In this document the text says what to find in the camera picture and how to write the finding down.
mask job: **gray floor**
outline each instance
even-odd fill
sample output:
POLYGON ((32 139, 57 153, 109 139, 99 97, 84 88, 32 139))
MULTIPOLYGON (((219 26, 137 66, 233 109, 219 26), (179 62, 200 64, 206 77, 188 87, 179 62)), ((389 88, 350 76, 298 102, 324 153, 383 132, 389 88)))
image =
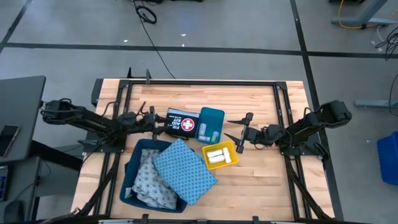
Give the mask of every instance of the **gray floor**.
MULTIPOLYGON (((308 51, 378 53, 375 29, 345 30, 330 24, 338 6, 327 0, 296 0, 308 51)), ((0 0, 0 39, 24 1, 0 0)), ((364 6, 347 5, 343 14, 359 14, 364 6)), ((147 25, 158 46, 232 47, 300 50, 289 0, 166 1, 151 7, 159 23, 147 25)), ((377 14, 398 9, 389 1, 377 14)), ((381 29, 385 38, 395 26, 381 29)), ((33 0, 9 42, 35 44, 142 45, 148 41, 134 9, 122 0, 33 0)), ((177 78, 301 80, 309 88, 301 56, 206 52, 161 52, 177 78)), ((376 141, 390 135, 398 119, 387 110, 355 108, 355 99, 387 99, 397 60, 310 57, 320 103, 342 100, 353 114, 346 126, 328 130, 331 157, 345 220, 394 223, 398 220, 398 187, 382 182, 376 141)), ((155 52, 115 50, 19 49, 0 54, 0 78, 45 75, 44 100, 69 97, 93 110, 90 93, 95 78, 124 77, 150 69, 156 78, 169 78, 155 52)), ((38 120, 34 138, 52 147, 75 144, 85 132, 50 126, 38 120)), ((79 150, 71 154, 79 155, 79 150)), ((77 174, 53 167, 62 196, 45 197, 39 218, 69 211, 77 174), (62 207, 54 201, 62 199, 62 207)))

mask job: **blue towel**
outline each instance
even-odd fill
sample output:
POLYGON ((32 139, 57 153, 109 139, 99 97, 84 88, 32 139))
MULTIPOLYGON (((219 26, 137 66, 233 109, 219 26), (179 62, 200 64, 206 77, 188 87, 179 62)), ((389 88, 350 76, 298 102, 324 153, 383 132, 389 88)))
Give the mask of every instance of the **blue towel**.
POLYGON ((154 159, 155 168, 170 187, 188 204, 193 205, 217 179, 206 168, 201 156, 177 139, 154 159))

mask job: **wooden table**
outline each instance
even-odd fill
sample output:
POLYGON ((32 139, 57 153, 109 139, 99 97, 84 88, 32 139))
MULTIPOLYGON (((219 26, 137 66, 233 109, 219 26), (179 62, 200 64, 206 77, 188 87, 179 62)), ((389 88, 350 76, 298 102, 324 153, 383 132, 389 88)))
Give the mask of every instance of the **wooden table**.
MULTIPOLYGON (((114 101, 118 83, 118 79, 103 81, 96 108, 98 114, 103 113, 108 102, 114 101)), ((302 118, 304 108, 308 106, 307 97, 302 82, 286 82, 286 84, 296 122, 302 118)), ((123 93, 121 105, 124 105, 125 96, 126 91, 123 93)), ((280 99, 284 113, 285 105, 281 95, 280 99)), ((249 111, 254 113, 251 127, 259 129, 269 124, 278 124, 274 92, 268 86, 134 85, 129 111, 137 111, 144 101, 146 101, 144 111, 148 111, 152 105, 161 116, 166 115, 168 108, 200 112, 202 107, 208 106, 224 110, 223 132, 234 136, 240 136, 243 127, 226 121, 239 120, 249 111)), ((287 124, 287 115, 286 113, 283 115, 287 124)), ((108 110, 106 116, 111 118, 112 110, 108 110)), ((155 212, 122 203, 119 193, 124 178, 124 165, 129 161, 136 142, 142 138, 151 138, 151 133, 131 134, 127 138, 126 150, 119 163, 112 218, 141 218, 142 214, 147 213, 150 219, 252 220, 252 216, 258 216, 260 220, 294 219, 284 158, 280 155, 278 147, 257 150, 248 143, 245 144, 243 154, 238 154, 238 164, 212 171, 218 179, 217 184, 195 205, 188 206, 183 213, 155 212)), ((159 139, 170 142, 175 140, 166 134, 162 134, 159 139)), ((228 140, 223 135, 221 141, 228 140)), ((201 154, 204 144, 194 139, 187 141, 187 144, 196 153, 201 154)), ((104 154, 96 153, 83 164, 72 209, 82 208, 96 190, 103 158, 104 154)), ((302 164, 308 191, 324 212, 333 217, 322 162, 316 156, 302 156, 302 164)), ((298 189, 296 192, 300 216, 304 217, 302 197, 298 189)), ((107 196, 108 188, 103 194, 100 213, 104 213, 107 196)))

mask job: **blue bin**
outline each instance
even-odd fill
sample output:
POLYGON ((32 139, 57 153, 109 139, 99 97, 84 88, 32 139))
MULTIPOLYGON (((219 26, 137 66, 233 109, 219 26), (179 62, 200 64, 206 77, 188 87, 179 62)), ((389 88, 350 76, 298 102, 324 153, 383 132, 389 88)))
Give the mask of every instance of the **blue bin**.
POLYGON ((223 123, 224 123, 224 115, 225 112, 218 109, 204 107, 200 110, 197 132, 195 134, 195 138, 198 140, 198 142, 202 142, 205 144, 217 144, 220 142, 221 131, 223 129, 223 123), (210 141, 204 141, 198 138, 200 124, 202 123, 206 124, 205 136, 210 137, 210 141), (213 137, 213 132, 215 131, 218 132, 218 137, 216 138, 215 141, 212 142, 211 137, 213 137))
POLYGON ((120 190, 120 200, 128 205, 132 205, 139 208, 146 208, 149 210, 155 210, 159 212, 169 212, 169 213, 182 213, 187 206, 187 203, 177 198, 177 206, 175 210, 167 209, 167 208, 153 208, 148 206, 145 202, 140 201, 137 198, 137 194, 131 191, 131 198, 124 198, 126 193, 126 188, 132 187, 134 185, 134 180, 137 177, 138 168, 140 165, 141 154, 143 149, 158 149, 160 152, 167 149, 172 143, 167 141, 156 141, 154 142, 151 139, 141 139, 137 142, 136 147, 134 148, 134 152, 132 152, 130 161, 124 166, 124 171, 126 175, 124 176, 122 189, 120 190))
POLYGON ((398 185, 398 131, 377 141, 381 177, 385 183, 398 185))

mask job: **yellow tray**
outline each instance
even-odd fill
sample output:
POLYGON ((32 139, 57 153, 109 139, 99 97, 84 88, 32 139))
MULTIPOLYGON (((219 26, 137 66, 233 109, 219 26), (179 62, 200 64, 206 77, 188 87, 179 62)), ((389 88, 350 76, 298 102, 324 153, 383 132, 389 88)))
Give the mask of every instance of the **yellow tray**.
POLYGON ((203 151, 203 157, 205 158, 205 161, 206 161, 207 169, 209 169, 209 170, 233 165, 233 164, 236 164, 239 162, 238 155, 236 155, 236 152, 235 152, 234 142, 232 142, 232 141, 226 141, 226 142, 221 142, 221 143, 214 144, 211 146, 205 146, 202 148, 202 151, 203 151), (221 161, 221 162, 216 162, 214 164, 210 164, 209 158, 207 157, 207 152, 213 152, 213 151, 217 151, 219 149, 222 150, 225 147, 228 149, 229 156, 231 157, 231 162, 228 164, 225 161, 221 161))

